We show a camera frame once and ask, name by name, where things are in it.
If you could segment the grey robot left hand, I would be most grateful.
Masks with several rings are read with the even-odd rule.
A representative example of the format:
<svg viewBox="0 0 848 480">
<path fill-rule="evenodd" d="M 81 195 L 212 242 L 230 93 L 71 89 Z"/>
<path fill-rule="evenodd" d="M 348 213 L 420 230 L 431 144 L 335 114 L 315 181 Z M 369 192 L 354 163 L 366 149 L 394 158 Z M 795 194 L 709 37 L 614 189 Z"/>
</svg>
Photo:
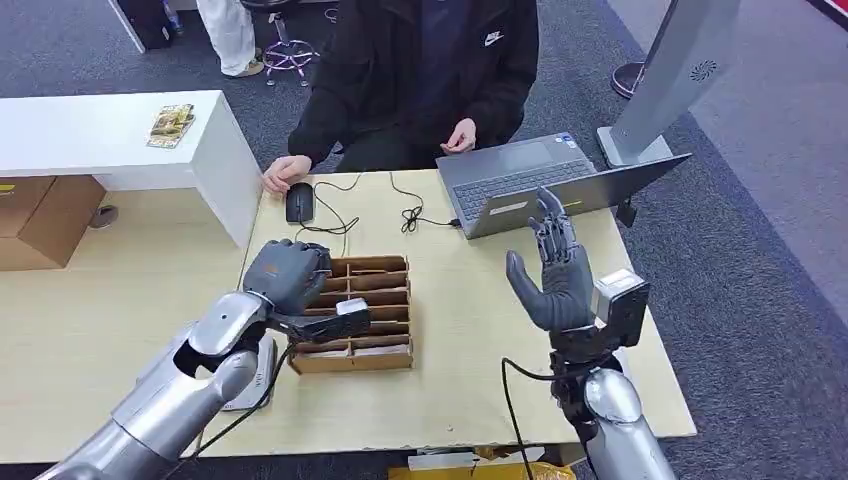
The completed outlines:
<svg viewBox="0 0 848 480">
<path fill-rule="evenodd" d="M 271 240 L 247 267 L 241 290 L 260 295 L 277 313 L 299 315 L 320 294 L 330 271 L 326 247 Z"/>
</svg>

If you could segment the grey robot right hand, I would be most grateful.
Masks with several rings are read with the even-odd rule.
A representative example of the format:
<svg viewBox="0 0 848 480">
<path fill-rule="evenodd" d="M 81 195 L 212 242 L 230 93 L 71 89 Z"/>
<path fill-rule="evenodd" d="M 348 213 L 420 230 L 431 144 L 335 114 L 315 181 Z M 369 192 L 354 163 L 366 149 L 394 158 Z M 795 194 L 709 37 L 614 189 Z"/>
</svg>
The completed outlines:
<svg viewBox="0 0 848 480">
<path fill-rule="evenodd" d="M 506 277 L 519 302 L 539 329 L 559 333 L 594 323 L 590 302 L 593 279 L 587 252 L 577 240 L 570 217 L 548 189 L 536 190 L 542 218 L 528 219 L 541 261 L 542 285 L 527 274 L 521 255 L 509 250 Z"/>
</svg>

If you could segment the person's left hand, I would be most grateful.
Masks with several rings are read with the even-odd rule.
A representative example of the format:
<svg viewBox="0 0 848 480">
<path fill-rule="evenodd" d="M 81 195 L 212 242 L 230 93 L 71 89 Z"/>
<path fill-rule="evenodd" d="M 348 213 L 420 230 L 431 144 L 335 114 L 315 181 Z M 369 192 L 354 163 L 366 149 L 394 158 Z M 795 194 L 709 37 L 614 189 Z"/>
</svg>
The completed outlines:
<svg viewBox="0 0 848 480">
<path fill-rule="evenodd" d="M 461 154 L 471 151 L 476 146 L 477 127 L 473 119 L 460 120 L 449 139 L 440 145 L 446 155 Z"/>
</svg>

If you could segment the person's right hand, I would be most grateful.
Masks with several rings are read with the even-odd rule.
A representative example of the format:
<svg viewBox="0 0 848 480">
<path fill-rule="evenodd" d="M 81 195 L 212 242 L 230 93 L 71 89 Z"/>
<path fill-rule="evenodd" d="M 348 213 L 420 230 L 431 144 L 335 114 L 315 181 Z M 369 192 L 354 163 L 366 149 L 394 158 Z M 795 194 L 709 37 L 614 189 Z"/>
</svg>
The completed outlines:
<svg viewBox="0 0 848 480">
<path fill-rule="evenodd" d="M 264 190 L 285 196 L 291 187 L 304 180 L 312 168 L 312 160 L 305 155 L 278 157 L 262 175 Z"/>
</svg>

